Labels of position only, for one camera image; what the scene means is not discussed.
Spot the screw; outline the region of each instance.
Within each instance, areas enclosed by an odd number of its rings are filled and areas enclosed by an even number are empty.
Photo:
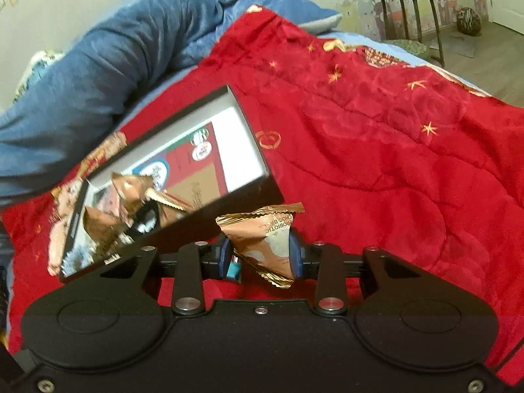
[[[467,386],[468,393],[480,393],[484,390],[484,383],[482,380],[473,380],[470,385]]]
[[[38,389],[42,393],[53,393],[54,392],[54,384],[49,380],[40,380],[38,382]]]
[[[266,315],[269,312],[267,307],[261,306],[255,309],[257,315]]]
[[[344,302],[336,297],[326,297],[319,301],[319,307],[323,310],[335,311],[344,307]]]
[[[175,306],[180,310],[190,312],[200,307],[200,300],[194,297],[182,297],[176,301]]]

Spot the blanket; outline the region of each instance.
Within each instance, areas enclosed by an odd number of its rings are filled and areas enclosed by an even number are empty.
[[[486,300],[500,325],[487,364],[515,383],[524,375],[524,112],[444,71],[325,45],[270,10],[252,10],[119,140],[229,84],[286,201],[306,207],[295,223],[305,239],[347,253],[381,246]],[[46,273],[55,210],[47,193],[4,214],[17,250],[15,291],[27,290],[11,303],[12,352],[25,308],[58,287]],[[170,286],[165,280],[161,304]],[[347,287],[358,301],[354,283]],[[314,285],[282,292],[246,276],[240,286],[208,280],[204,290],[209,306],[216,298],[311,298]]]

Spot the metal stool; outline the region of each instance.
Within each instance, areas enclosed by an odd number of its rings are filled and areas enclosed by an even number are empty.
[[[384,12],[384,28],[386,29],[386,38],[388,38],[388,15],[387,15],[387,9],[386,9],[386,0],[381,0],[381,1],[382,1],[382,9]],[[415,19],[417,21],[418,38],[419,38],[419,42],[422,43],[422,26],[420,25],[419,0],[412,0],[412,1],[413,1],[413,7],[415,8]],[[437,41],[439,43],[439,54],[440,54],[439,58],[438,57],[433,57],[433,58],[439,61],[442,67],[444,67],[444,50],[442,49],[442,41],[440,40],[439,18],[437,16],[437,10],[435,8],[434,0],[429,0],[429,1],[431,3],[431,10],[433,11],[433,18],[435,19],[435,30],[437,32]],[[400,7],[402,8],[402,20],[404,22],[405,38],[409,40],[408,20],[405,14],[404,0],[400,0]]]

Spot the box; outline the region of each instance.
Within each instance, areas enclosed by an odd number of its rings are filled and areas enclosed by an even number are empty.
[[[175,253],[182,245],[213,238],[220,232],[217,216],[251,212],[284,200],[233,92],[229,86],[221,87],[133,141],[86,178],[67,233],[62,282],[104,264],[79,270],[71,268],[70,260],[94,246],[83,227],[84,207],[110,209],[113,172],[151,175],[155,188],[198,207],[135,242],[154,246],[159,253]]]

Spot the bed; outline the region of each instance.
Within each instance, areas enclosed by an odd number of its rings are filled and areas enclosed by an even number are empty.
[[[180,1],[197,0],[162,0],[161,4],[179,10]],[[319,13],[313,6],[290,12],[276,0],[217,0],[222,4],[219,10],[213,2],[213,11],[203,13],[209,8],[206,1],[210,0],[198,0],[204,4],[195,9],[205,19],[208,15],[227,18],[224,8],[236,6],[236,15],[221,22],[221,30],[215,26],[212,37],[202,35],[201,29],[195,33],[190,21],[174,29],[167,23],[166,30],[173,36],[180,30],[184,31],[182,39],[193,34],[177,49],[176,41],[157,40],[158,31],[137,28],[138,39],[148,54],[154,55],[140,60],[119,45],[122,35],[137,42],[126,20],[133,9],[126,8],[96,26],[91,41],[81,40],[20,98],[17,111],[11,109],[6,119],[0,119],[3,125],[16,123],[23,110],[37,111],[38,105],[66,114],[67,107],[56,104],[62,103],[57,96],[64,96],[62,88],[67,81],[66,86],[80,96],[75,102],[85,115],[73,125],[60,125],[54,119],[52,128],[49,122],[40,126],[52,130],[61,143],[53,143],[53,148],[40,144],[33,148],[40,162],[31,160],[33,166],[25,167],[22,181],[2,184],[10,187],[3,190],[4,205],[13,203],[8,196],[28,198],[43,191],[3,215],[16,250],[11,351],[20,347],[23,310],[33,299],[59,286],[46,272],[47,244],[53,228],[64,228],[60,223],[67,219],[74,202],[76,179],[177,108],[227,82],[246,108],[253,131],[281,136],[282,144],[264,147],[264,153],[286,200],[304,202],[312,214],[297,226],[306,239],[322,237],[340,244],[346,252],[377,244],[481,296],[494,307],[500,324],[499,339],[487,363],[509,383],[520,379],[524,302],[513,297],[524,286],[523,263],[518,257],[524,245],[524,161],[518,151],[518,140],[524,135],[521,111],[398,47],[357,34],[322,34],[330,29],[325,26],[310,30],[317,33],[315,36],[294,25],[309,23],[310,27],[313,19],[303,16]],[[158,0],[142,0],[140,7],[152,14],[156,3]],[[142,15],[139,11],[133,19],[143,19]],[[318,14],[316,20],[334,15]],[[166,19],[156,21],[162,24]],[[253,30],[258,34],[249,34]],[[95,60],[103,80],[107,82],[109,67],[114,82],[111,87],[96,84],[93,95],[92,86],[86,85],[80,74],[68,71],[66,78],[63,67],[65,63],[82,67],[84,56],[92,60],[83,44],[93,48],[93,43],[99,43],[97,34],[107,31],[117,36],[114,44],[119,51],[113,56],[128,65],[107,57]],[[208,37],[206,43],[199,41],[204,36]],[[115,63],[118,69],[112,68]],[[137,65],[145,81],[122,74]],[[172,74],[165,77],[169,67]],[[80,69],[80,73],[89,72]],[[62,85],[60,90],[53,89],[57,82]],[[50,96],[50,86],[56,96]],[[286,99],[275,98],[282,93]],[[134,103],[124,104],[123,96],[131,95]],[[279,114],[286,114],[285,122]],[[99,133],[78,137],[86,125]],[[114,133],[104,140],[115,126]],[[27,150],[6,135],[0,128],[1,144],[16,152]],[[71,143],[78,148],[71,149]],[[99,143],[103,152],[91,153],[71,171],[87,154],[86,149]],[[19,153],[13,155],[24,160]],[[31,174],[35,172],[38,179]],[[8,177],[0,168],[0,179]],[[45,191],[62,178],[54,195]],[[317,191],[314,196],[306,192],[311,185]],[[344,233],[340,222],[347,227]],[[282,293],[256,280],[243,284],[241,290],[209,282],[205,290],[214,298],[307,298],[311,293],[307,284]]]

